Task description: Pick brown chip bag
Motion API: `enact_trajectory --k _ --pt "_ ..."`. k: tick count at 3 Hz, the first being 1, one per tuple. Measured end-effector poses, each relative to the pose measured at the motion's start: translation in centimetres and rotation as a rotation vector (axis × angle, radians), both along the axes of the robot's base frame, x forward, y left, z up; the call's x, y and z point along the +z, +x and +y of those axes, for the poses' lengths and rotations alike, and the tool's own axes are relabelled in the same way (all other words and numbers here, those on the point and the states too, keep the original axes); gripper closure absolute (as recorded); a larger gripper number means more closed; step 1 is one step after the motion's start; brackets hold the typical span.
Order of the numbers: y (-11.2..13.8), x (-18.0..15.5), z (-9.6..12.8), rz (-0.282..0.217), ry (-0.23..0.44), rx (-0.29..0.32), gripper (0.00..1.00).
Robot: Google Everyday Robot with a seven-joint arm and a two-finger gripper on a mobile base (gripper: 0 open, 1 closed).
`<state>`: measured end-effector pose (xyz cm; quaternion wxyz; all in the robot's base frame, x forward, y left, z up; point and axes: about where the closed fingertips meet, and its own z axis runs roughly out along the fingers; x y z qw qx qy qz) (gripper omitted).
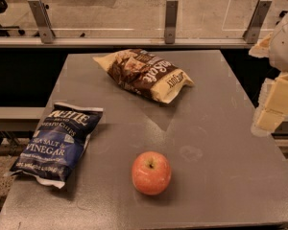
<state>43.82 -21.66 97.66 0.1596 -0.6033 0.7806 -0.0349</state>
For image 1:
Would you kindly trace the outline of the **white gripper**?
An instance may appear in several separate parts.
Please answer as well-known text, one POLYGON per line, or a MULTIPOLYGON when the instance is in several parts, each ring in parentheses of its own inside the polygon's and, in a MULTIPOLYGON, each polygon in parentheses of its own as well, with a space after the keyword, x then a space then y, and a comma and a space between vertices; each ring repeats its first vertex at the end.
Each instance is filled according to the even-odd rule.
POLYGON ((253 115, 255 132, 274 132, 288 116, 288 12, 273 33, 250 48, 249 55, 269 57, 270 64, 282 72, 274 80, 264 80, 258 98, 259 106, 253 115))

